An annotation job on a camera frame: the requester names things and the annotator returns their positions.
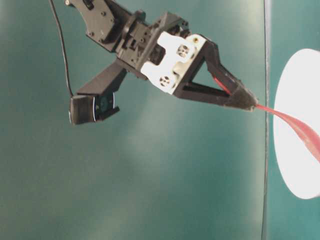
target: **black wire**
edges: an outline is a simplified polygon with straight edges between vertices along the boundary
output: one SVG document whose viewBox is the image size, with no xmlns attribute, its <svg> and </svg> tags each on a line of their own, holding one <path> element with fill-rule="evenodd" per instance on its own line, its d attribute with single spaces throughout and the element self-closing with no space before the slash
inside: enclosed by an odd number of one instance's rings
<svg viewBox="0 0 320 240">
<path fill-rule="evenodd" d="M 59 32 L 59 37 L 60 37 L 60 42 L 61 42 L 61 48 L 62 48 L 62 54 L 63 54 L 63 59 L 64 59 L 64 67 L 65 67 L 65 79 L 66 79 L 66 86 L 69 90 L 70 96 L 73 97 L 73 93 L 70 87 L 70 78 L 69 78 L 69 66 L 68 66 L 68 60 L 67 60 L 67 53 L 66 53 L 66 47 L 65 47 L 65 40 L 64 40 L 64 35 L 62 33 L 61 25 L 58 19 L 57 11 L 55 8 L 55 5 L 53 3 L 53 0 L 49 0 L 53 16 L 56 22 L 56 26 L 58 27 L 58 32 Z"/>
</svg>

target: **teal wall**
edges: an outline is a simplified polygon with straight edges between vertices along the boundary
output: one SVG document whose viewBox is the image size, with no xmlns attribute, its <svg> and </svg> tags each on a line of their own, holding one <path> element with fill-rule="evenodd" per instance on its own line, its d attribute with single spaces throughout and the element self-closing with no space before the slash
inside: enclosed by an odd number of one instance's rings
<svg viewBox="0 0 320 240">
<path fill-rule="evenodd" d="M 270 105 L 289 58 L 298 50 L 320 50 L 320 1 L 271 0 Z M 268 240 L 320 239 L 320 198 L 302 200 L 286 187 L 277 165 L 270 118 L 265 236 Z"/>
<path fill-rule="evenodd" d="M 166 10 L 188 19 L 265 103 L 262 0 L 119 2 L 149 22 Z M 85 37 L 75 9 L 55 3 L 76 90 L 114 56 Z M 197 79 L 212 83 L 204 70 Z M 0 81 L 0 239 L 261 238 L 263 112 L 177 99 L 129 75 L 118 114 L 71 126 L 46 0 L 0 0 Z"/>
</svg>

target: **black plastic part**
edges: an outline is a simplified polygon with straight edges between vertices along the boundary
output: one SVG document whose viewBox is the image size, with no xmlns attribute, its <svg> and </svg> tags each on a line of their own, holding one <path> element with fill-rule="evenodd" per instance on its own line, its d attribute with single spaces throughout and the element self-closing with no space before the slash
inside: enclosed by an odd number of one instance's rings
<svg viewBox="0 0 320 240">
<path fill-rule="evenodd" d="M 89 10 L 92 10 L 95 7 L 92 3 L 93 0 L 82 0 L 82 1 Z"/>
<path fill-rule="evenodd" d="M 127 70 L 115 61 L 80 88 L 77 94 L 94 96 L 109 95 L 110 93 L 118 91 L 126 75 Z"/>
<path fill-rule="evenodd" d="M 70 99 L 70 121 L 73 125 L 94 123 L 94 96 L 76 95 Z"/>
<path fill-rule="evenodd" d="M 115 61 L 86 83 L 70 101 L 70 120 L 74 125 L 103 121 L 117 113 L 115 95 L 127 71 Z"/>
<path fill-rule="evenodd" d="M 230 91 L 208 87 L 193 82 L 195 75 L 206 62 L 208 71 Z M 182 78 L 173 93 L 181 99 L 193 100 L 225 107 L 239 108 L 252 111 L 258 103 L 256 97 L 234 77 L 220 62 L 218 46 L 207 39 L 202 49 L 195 57 L 192 65 Z"/>
</svg>

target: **vertical edge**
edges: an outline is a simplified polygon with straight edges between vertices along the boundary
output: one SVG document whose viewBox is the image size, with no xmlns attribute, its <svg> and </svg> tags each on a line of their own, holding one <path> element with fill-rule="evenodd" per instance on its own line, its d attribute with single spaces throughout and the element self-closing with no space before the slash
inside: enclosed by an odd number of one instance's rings
<svg viewBox="0 0 320 240">
<path fill-rule="evenodd" d="M 265 105 L 269 106 L 270 96 L 270 47 L 271 47 L 271 8 L 272 0 L 264 0 L 264 37 L 265 37 Z M 267 239 L 267 190 L 269 163 L 269 115 L 265 113 L 265 173 L 263 194 L 263 216 L 261 239 Z"/>
</svg>

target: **white light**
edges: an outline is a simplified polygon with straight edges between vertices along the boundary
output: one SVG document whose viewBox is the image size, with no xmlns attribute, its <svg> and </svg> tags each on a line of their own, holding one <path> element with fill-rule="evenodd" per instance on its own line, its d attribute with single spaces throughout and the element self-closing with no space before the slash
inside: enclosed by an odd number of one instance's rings
<svg viewBox="0 0 320 240">
<path fill-rule="evenodd" d="M 277 111 L 295 117 L 320 135 L 320 52 L 303 49 L 286 64 L 275 98 Z M 273 118 L 275 153 L 283 180 L 301 199 L 320 197 L 320 163 L 294 130 Z"/>
</svg>

